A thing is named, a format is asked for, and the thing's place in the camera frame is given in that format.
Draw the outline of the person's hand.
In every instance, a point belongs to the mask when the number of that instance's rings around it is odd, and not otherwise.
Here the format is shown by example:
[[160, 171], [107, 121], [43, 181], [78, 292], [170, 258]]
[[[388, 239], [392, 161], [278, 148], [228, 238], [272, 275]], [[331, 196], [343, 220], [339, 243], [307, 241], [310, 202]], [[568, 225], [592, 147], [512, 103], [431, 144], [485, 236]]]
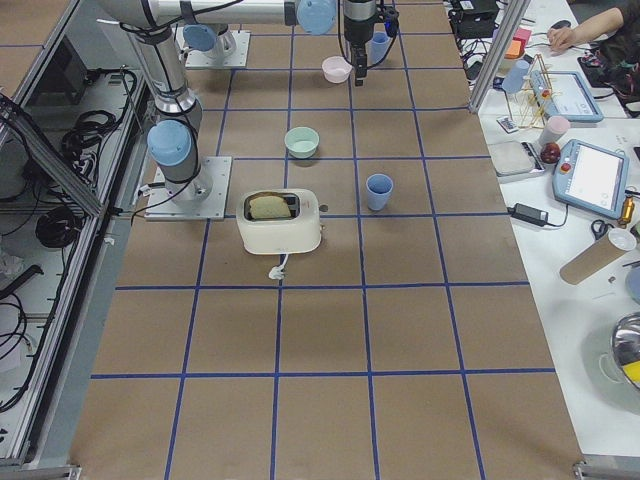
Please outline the person's hand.
[[554, 53], [565, 52], [576, 44], [581, 43], [576, 30], [569, 27], [550, 28], [547, 32], [547, 39], [550, 50]]

